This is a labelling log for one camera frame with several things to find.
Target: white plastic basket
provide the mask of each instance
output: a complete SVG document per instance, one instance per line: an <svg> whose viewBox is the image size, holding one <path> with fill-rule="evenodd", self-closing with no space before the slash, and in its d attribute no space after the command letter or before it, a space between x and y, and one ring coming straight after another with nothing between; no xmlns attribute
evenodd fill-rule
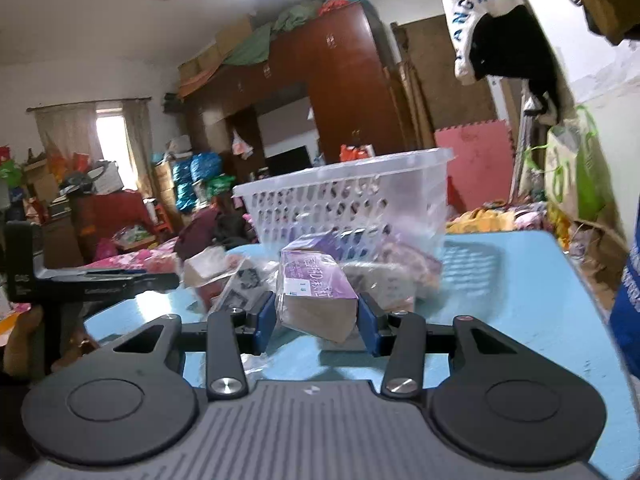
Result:
<svg viewBox="0 0 640 480"><path fill-rule="evenodd" d="M395 153L234 187L274 258L298 236L335 230L343 260L367 260L383 237L435 254L442 246L451 150Z"/></svg>

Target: blue table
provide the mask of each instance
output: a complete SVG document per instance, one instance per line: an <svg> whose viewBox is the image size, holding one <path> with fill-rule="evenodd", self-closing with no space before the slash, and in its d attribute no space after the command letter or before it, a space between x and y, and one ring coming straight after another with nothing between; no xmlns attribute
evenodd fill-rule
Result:
<svg viewBox="0 0 640 480"><path fill-rule="evenodd" d="M636 399L594 299L556 241L543 232L448 235L442 259L441 291L417 311L443 324L459 314L476 316L589 381L607 406L591 462L613 480L631 476L640 463ZM109 340L169 312L182 322L206 315L191 290L146 292L93 316L86 326L97 340ZM386 359L362 352L320 352L318 339L289 330L274 334L267 355L264 369L250 377L368 379L379 389L386 365ZM203 360L203 354L187 358L184 377L194 386L203 383ZM261 368L263 361L254 359L250 367ZM425 387L448 375L446 356L427 356Z"/></svg>

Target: maroon cloth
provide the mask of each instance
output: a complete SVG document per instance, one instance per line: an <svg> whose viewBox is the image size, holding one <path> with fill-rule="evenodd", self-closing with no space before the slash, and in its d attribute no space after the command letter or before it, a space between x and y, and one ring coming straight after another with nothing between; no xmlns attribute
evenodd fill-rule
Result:
<svg viewBox="0 0 640 480"><path fill-rule="evenodd" d="M216 231L218 212L207 207L196 213L193 220L178 235L174 251L182 261L209 247Z"/></svg>

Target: blue bag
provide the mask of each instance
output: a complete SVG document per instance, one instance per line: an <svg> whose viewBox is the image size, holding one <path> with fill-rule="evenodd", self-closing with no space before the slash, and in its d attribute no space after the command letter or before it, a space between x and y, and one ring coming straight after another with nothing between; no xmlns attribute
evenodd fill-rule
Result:
<svg viewBox="0 0 640 480"><path fill-rule="evenodd" d="M190 184L191 180L191 159L183 160L174 166L174 183Z"/></svg>
<svg viewBox="0 0 640 480"><path fill-rule="evenodd" d="M205 152L191 157L191 178L194 182L209 180L222 171L222 160L217 153Z"/></svg>
<svg viewBox="0 0 640 480"><path fill-rule="evenodd" d="M613 304L609 325L622 350L629 371L640 378L640 216L622 283Z"/></svg>
<svg viewBox="0 0 640 480"><path fill-rule="evenodd" d="M185 182L178 184L178 200L175 201L175 206L181 213L188 213L196 207L198 201L196 193L193 191L193 184L191 182Z"/></svg>

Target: red cabinet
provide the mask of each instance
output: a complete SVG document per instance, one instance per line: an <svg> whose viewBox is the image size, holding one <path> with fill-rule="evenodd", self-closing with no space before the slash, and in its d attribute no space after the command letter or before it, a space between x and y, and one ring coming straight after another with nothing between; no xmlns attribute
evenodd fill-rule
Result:
<svg viewBox="0 0 640 480"><path fill-rule="evenodd" d="M217 100L224 115L230 116L300 82L306 83L327 162L338 161L342 144L372 144L379 155L409 148L404 144L369 22L359 4L334 10L279 35L271 42L266 63L223 66L186 101Z"/></svg>

